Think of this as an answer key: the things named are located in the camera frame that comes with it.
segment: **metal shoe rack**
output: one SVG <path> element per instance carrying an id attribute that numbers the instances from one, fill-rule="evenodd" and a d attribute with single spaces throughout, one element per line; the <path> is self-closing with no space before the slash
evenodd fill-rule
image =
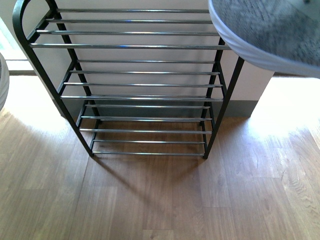
<path id="1" fill-rule="evenodd" d="M 238 58 L 227 87 L 220 61 L 230 48 L 214 31 L 207 9 L 61 9 L 54 0 L 45 1 L 49 11 L 26 35 L 22 22 L 32 1 L 18 0 L 14 31 L 90 156 L 208 158 L 244 61 Z M 61 42 L 51 42 L 51 38 Z M 60 84 L 48 74 L 38 49 L 59 49 L 69 55 L 71 61 Z M 208 52 L 212 58 L 201 59 Z M 50 59 L 60 61 L 51 54 Z M 66 104 L 70 101 L 72 107 L 79 106 L 77 119 Z M 215 102 L 220 102 L 218 111 Z M 92 128 L 83 127 L 88 120 L 94 121 Z M 142 129 L 128 128 L 136 122 Z M 147 150 L 111 146 L 124 143 L 143 144 Z M 174 150 L 178 145 L 198 151 L 165 151 L 166 146 Z M 158 148 L 150 152 L 148 146 Z"/>

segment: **rack leg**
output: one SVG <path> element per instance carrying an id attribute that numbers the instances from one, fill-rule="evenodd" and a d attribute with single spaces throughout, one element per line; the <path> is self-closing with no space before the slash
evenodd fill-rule
<path id="1" fill-rule="evenodd" d="M 214 129 L 212 130 L 211 138 L 210 138 L 209 143 L 207 145 L 207 149 L 204 152 L 204 156 L 203 156 L 204 159 L 208 159 L 210 150 L 211 150 L 211 148 L 212 148 L 212 146 L 214 144 L 214 141 L 216 139 L 219 127 L 220 127 L 222 119 L 224 118 L 224 115 L 226 113 L 229 101 L 230 101 L 232 93 L 233 93 L 233 91 L 235 89 L 235 86 L 236 86 L 237 80 L 239 78 L 242 66 L 244 65 L 244 62 L 245 61 L 241 57 L 239 57 L 237 62 L 236 62 L 236 65 L 235 65 L 235 68 L 234 68 L 234 71 L 233 71 L 233 74 L 232 74 L 232 77 L 231 77 L 231 80 L 230 80 L 229 87 L 228 87 L 228 89 L 226 91 L 226 95 L 224 97 L 224 100 L 223 100 L 219 115 L 218 115 L 217 120 L 215 122 Z"/>

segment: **wooden floor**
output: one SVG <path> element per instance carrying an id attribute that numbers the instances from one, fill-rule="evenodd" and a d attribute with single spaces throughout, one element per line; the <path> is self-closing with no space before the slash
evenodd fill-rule
<path id="1" fill-rule="evenodd" d="M 109 155 L 100 164 L 38 80 L 10 84 L 1 240 L 320 239 L 319 80 L 272 79 L 251 118 L 224 119 L 206 161 Z"/>

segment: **floor plank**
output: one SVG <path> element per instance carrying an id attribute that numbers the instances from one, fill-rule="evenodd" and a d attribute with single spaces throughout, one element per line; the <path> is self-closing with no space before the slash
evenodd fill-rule
<path id="1" fill-rule="evenodd" d="M 117 187 L 83 188 L 69 239 L 115 239 L 111 229 L 114 214 L 120 214 L 115 212 L 116 202 Z"/>
<path id="2" fill-rule="evenodd" d="M 284 191 L 301 228 L 302 239 L 312 240 L 320 236 L 320 205 L 309 179 L 291 148 L 279 148 L 273 152 Z"/>
<path id="3" fill-rule="evenodd" d="M 270 239 L 303 239 L 280 179 L 254 178 L 254 185 Z"/>
<path id="4" fill-rule="evenodd" d="M 230 208 L 230 197 L 219 139 L 207 160 L 200 159 L 199 177 L 203 207 Z"/>
<path id="5" fill-rule="evenodd" d="M 173 230 L 143 230 L 142 240 L 174 240 Z"/>
<path id="6" fill-rule="evenodd" d="M 172 229 L 172 159 L 154 157 L 146 163 L 143 229 Z"/>
<path id="7" fill-rule="evenodd" d="M 34 239 L 33 234 L 47 193 L 48 190 L 43 189 L 8 190 L 10 202 L 2 209 L 4 213 L 0 220 L 2 239 Z"/>
<path id="8" fill-rule="evenodd" d="M 174 239 L 205 240 L 198 162 L 188 157 L 174 159 L 172 168 Z"/>
<path id="9" fill-rule="evenodd" d="M 251 159 L 237 145 L 239 135 L 236 129 L 229 127 L 230 124 L 229 119 L 224 121 L 218 137 L 237 237 L 241 240 L 271 239 L 257 196 L 250 168 Z"/>
<path id="10" fill-rule="evenodd" d="M 206 239 L 237 240 L 231 208 L 205 207 Z"/>

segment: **black metal frame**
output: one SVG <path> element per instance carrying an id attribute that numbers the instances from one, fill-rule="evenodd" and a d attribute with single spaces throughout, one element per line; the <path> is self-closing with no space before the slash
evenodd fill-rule
<path id="1" fill-rule="evenodd" d="M 47 89 L 56 101 L 58 107 L 64 114 L 65 118 L 70 123 L 75 134 L 80 142 L 93 157 L 94 154 L 123 154 L 123 155 L 172 155 L 172 156 L 202 156 L 207 159 L 214 140 L 217 136 L 218 129 L 226 112 L 228 103 L 231 99 L 234 87 L 241 72 L 244 60 L 240 57 L 236 63 L 232 78 L 227 88 L 222 67 L 220 64 L 223 51 L 230 48 L 225 45 L 225 42 L 220 38 L 218 45 L 142 45 L 142 44 L 74 44 L 70 39 L 70 35 L 159 35 L 159 36 L 219 36 L 217 32 L 177 32 L 177 31 L 162 31 L 162 32 L 138 32 L 138 31 L 69 31 L 65 23 L 128 23 L 128 20 L 101 20 L 101 19 L 63 19 L 61 13 L 186 13 L 186 14 L 208 14 L 208 10 L 196 9 L 59 9 L 54 0 L 45 0 L 49 6 L 49 11 L 41 19 L 34 30 L 26 36 L 22 27 L 24 12 L 28 3 L 31 0 L 17 0 L 13 11 L 13 28 L 15 34 L 23 47 L 26 55 L 29 57 L 38 75 L 42 78 Z M 130 20 L 132 23 L 140 24 L 209 24 L 207 20 Z M 50 23 L 55 23 L 58 27 L 56 31 L 46 30 Z M 63 44 L 52 43 L 36 43 L 37 39 L 42 35 L 60 35 L 63 39 Z M 67 49 L 71 58 L 71 63 L 62 79 L 59 87 L 56 89 L 41 64 L 39 58 L 34 52 L 34 48 L 59 48 Z M 192 60 L 83 60 L 78 59 L 75 49 L 175 49 L 175 50 L 216 50 L 214 61 L 192 61 Z M 81 63 L 181 63 L 181 64 L 213 64 L 211 72 L 153 72 L 153 71 L 92 71 L 83 70 Z M 72 74 L 77 74 L 79 83 L 71 83 L 69 79 Z M 156 75 L 208 75 L 210 80 L 208 84 L 136 84 L 136 83 L 90 83 L 87 81 L 87 74 L 156 74 Z M 219 78 L 219 84 L 215 84 L 216 78 Z M 63 92 L 67 86 L 80 86 L 85 92 L 85 96 L 64 96 Z M 207 88 L 206 96 L 170 96 L 170 95 L 93 95 L 91 86 L 108 86 L 108 87 L 176 87 L 176 88 Z M 221 88 L 223 98 L 212 98 L 213 88 Z M 72 115 L 63 102 L 63 99 L 75 99 L 83 101 L 82 108 L 78 118 L 74 121 Z M 203 106 L 185 106 L 185 105 L 109 105 L 98 104 L 99 100 L 147 100 L 147 101 L 163 101 L 163 102 L 202 102 Z M 212 102 L 222 102 L 222 107 L 215 120 Z M 202 109 L 200 118 L 185 118 L 185 117 L 117 117 L 103 116 L 99 112 L 99 108 L 167 108 L 167 109 Z M 92 109 L 93 116 L 85 115 L 87 109 Z M 83 119 L 95 120 L 95 126 L 92 129 L 81 128 Z M 142 122 L 196 122 L 201 126 L 201 131 L 177 131 L 177 130 L 130 130 L 130 129 L 100 129 L 99 125 L 104 121 L 142 121 Z M 205 122 L 209 121 L 211 130 L 206 130 Z M 92 132 L 92 138 L 89 143 L 86 142 L 82 132 Z M 165 133 L 165 134 L 200 134 L 203 136 L 203 141 L 147 141 L 147 140 L 112 140 L 112 139 L 97 139 L 98 133 Z M 109 152 L 109 151 L 93 151 L 95 143 L 148 143 L 148 144 L 202 144 L 204 153 L 166 153 L 166 152 Z"/>

